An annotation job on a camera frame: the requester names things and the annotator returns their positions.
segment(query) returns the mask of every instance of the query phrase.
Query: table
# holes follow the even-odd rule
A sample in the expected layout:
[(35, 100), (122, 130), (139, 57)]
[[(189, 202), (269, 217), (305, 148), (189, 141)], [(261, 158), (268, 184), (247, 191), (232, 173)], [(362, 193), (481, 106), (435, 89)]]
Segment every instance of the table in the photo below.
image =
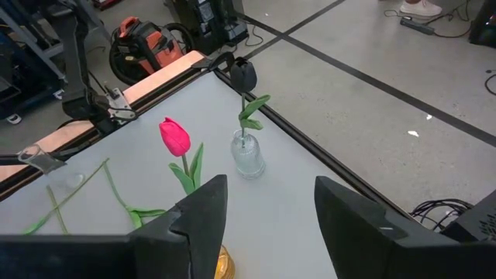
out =
[[(169, 153), (158, 130), (158, 124), (169, 116), (189, 132), (190, 158), (200, 143), (205, 144), (202, 182), (227, 174), (229, 197), (223, 244), (235, 260), (237, 278), (336, 277), (315, 213), (315, 177), (325, 175), (349, 188), (356, 185), (332, 171), (323, 157), (309, 152), (315, 146), (301, 144), (303, 135), (283, 130), (283, 119), (274, 121), (279, 116), (268, 113), (268, 108), (253, 115), (265, 126), (253, 135), (260, 142), (267, 168), (256, 180), (241, 178), (229, 151), (233, 133), (239, 128), (241, 100), (224, 82), (226, 77), (219, 77), (220, 71), (197, 74), (136, 121), (67, 163), (89, 175), (109, 158), (108, 167), (126, 203), (169, 209), (184, 197), (179, 181), (167, 167), (170, 162), (181, 165), (181, 160)], [(1, 234), (22, 232), (52, 208), (46, 183), (44, 177), (38, 178), (0, 202)], [(67, 195), (63, 189), (54, 191), (58, 201)], [(73, 234), (122, 235), (133, 230), (102, 171), (60, 211)], [(50, 219), (39, 233), (61, 233), (57, 218)]]

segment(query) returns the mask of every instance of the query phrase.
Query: green leaf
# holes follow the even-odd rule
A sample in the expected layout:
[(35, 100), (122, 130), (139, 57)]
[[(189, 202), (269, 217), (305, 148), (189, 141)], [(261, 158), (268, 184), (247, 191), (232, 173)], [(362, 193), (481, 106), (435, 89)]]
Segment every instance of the green leaf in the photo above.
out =
[(253, 120), (253, 119), (243, 119), (240, 121), (241, 123), (241, 128), (248, 128), (248, 129), (257, 129), (257, 130), (262, 130), (264, 126), (262, 126), (262, 123), (258, 120)]
[(133, 221), (134, 228), (141, 228), (143, 222), (141, 221), (140, 215), (137, 212), (129, 212), (129, 216), (131, 216), (131, 221)]
[(37, 223), (32, 224), (29, 228), (22, 231), (22, 234), (30, 235), (30, 234), (35, 233), (38, 229), (40, 229), (43, 225), (45, 225), (45, 223), (48, 221), (48, 219), (49, 219), (49, 215), (43, 217)]
[(193, 179), (193, 185), (195, 186), (195, 190), (202, 186), (202, 161), (203, 160), (203, 143), (200, 144), (198, 150), (196, 150), (195, 157), (193, 158), (193, 162), (191, 162), (191, 167), (189, 170), (189, 175), (191, 179)]
[(270, 100), (270, 95), (260, 96), (248, 104), (245, 109), (239, 114), (239, 120), (248, 119), (257, 109), (265, 105)]
[(186, 192), (186, 195), (191, 194), (195, 191), (195, 185), (193, 184), (193, 180), (189, 178), (183, 170), (175, 163), (169, 164), (169, 168), (172, 170), (174, 175), (179, 179), (181, 184), (183, 185), (183, 189)]
[(143, 208), (133, 208), (133, 207), (126, 207), (126, 210), (128, 212), (136, 212), (138, 213), (139, 217), (154, 217), (154, 216), (159, 216), (165, 213), (165, 210), (163, 209), (143, 209)]

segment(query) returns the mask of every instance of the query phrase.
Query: gold object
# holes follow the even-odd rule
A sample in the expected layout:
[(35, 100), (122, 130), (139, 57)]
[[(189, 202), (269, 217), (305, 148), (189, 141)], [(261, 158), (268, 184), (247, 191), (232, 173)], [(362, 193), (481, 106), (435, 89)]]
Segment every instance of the gold object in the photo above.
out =
[(220, 247), (214, 279), (233, 279), (235, 272), (234, 261), (227, 252), (227, 249), (222, 245)]

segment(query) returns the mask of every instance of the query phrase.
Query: person's foot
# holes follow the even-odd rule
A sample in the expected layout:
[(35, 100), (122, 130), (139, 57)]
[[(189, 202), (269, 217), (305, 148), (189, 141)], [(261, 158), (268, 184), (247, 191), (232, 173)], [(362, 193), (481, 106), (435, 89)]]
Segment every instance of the person's foot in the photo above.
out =
[(400, 12), (417, 16), (437, 16), (442, 11), (443, 9), (441, 9), (441, 7), (432, 4), (427, 0), (421, 0), (416, 4), (408, 4), (407, 2), (404, 2), (400, 8)]

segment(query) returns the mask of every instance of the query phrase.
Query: tulip flower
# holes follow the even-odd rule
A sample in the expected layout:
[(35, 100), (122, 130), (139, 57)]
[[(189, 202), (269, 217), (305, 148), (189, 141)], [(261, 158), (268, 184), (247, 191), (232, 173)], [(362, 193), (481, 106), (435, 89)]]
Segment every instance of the tulip flower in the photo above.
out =
[(193, 158), (191, 167), (188, 168), (186, 153), (191, 147), (191, 141), (188, 133), (181, 127), (181, 125), (168, 117), (165, 118), (164, 122), (159, 124), (159, 129), (165, 146), (169, 149), (172, 155), (181, 157), (183, 160), (184, 170), (174, 163), (169, 164), (169, 168), (183, 185), (183, 189), (186, 194), (189, 195), (201, 186), (200, 179), (202, 172), (201, 161), (203, 158), (203, 143), (200, 144), (200, 147)]

